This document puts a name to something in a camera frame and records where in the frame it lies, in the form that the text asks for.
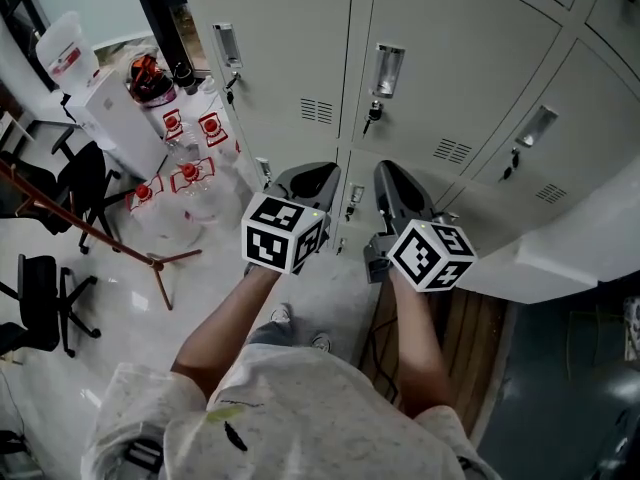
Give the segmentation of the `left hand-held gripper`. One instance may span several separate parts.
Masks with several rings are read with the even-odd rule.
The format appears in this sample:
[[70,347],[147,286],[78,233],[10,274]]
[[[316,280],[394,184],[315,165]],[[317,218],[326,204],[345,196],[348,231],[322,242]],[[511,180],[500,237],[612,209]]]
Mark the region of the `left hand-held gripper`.
[[300,272],[329,238],[340,175],[335,162],[307,163],[285,170],[253,195],[241,221],[242,257],[250,268]]

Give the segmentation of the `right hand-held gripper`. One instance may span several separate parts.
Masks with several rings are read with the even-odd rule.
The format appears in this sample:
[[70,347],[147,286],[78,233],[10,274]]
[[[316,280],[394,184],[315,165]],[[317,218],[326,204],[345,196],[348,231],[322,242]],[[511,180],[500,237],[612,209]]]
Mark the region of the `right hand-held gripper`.
[[453,216],[438,211],[424,187],[391,160],[375,167],[374,189],[385,230],[364,247],[368,281],[383,281],[394,267],[417,292],[455,287],[477,255]]

